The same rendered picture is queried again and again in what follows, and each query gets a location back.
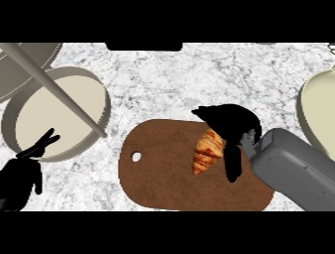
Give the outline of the large beige round pot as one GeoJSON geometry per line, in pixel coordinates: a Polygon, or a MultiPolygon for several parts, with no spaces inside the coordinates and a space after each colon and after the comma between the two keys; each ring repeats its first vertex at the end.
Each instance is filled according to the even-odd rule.
{"type": "MultiPolygon", "coordinates": [[[[49,69],[62,49],[62,43],[21,43],[19,47],[42,69],[49,69]]],[[[0,49],[0,103],[11,99],[33,77],[0,49]]]]}

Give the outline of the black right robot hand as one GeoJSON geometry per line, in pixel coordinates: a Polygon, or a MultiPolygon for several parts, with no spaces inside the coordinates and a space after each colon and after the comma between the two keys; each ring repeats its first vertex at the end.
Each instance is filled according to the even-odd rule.
{"type": "Polygon", "coordinates": [[[234,183],[244,173],[242,138],[251,135],[256,144],[262,137],[262,124],[256,114],[237,104],[201,106],[192,113],[226,140],[225,163],[229,182],[234,183]]]}

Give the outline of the black appliance edge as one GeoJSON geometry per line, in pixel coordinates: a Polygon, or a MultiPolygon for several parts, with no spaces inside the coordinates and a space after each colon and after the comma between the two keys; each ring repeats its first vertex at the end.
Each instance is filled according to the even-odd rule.
{"type": "Polygon", "coordinates": [[[179,52],[183,49],[182,43],[108,43],[107,47],[113,51],[161,51],[179,52]]]}

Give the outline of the brown wooden cutting board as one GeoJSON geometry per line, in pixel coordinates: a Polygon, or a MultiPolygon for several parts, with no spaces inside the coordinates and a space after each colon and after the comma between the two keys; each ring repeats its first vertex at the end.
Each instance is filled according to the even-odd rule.
{"type": "Polygon", "coordinates": [[[197,142],[208,125],[154,119],[127,135],[118,162],[120,183],[130,199],[151,208],[173,210],[263,210],[273,189],[244,163],[244,174],[228,180],[225,163],[194,174],[197,142]]]}

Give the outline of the golden brown croissant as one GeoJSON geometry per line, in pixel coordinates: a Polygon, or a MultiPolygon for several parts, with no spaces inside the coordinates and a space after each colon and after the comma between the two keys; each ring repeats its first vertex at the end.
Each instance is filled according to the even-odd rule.
{"type": "Polygon", "coordinates": [[[208,129],[198,139],[194,157],[194,174],[200,175],[225,157],[225,140],[219,133],[208,129]]]}

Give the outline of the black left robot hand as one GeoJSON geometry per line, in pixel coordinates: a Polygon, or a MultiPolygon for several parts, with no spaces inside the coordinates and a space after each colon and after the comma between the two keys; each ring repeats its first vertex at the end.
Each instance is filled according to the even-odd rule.
{"type": "Polygon", "coordinates": [[[0,170],[0,211],[21,211],[30,200],[31,192],[43,193],[43,171],[39,158],[46,148],[59,141],[51,129],[31,148],[22,151],[0,170]]]}

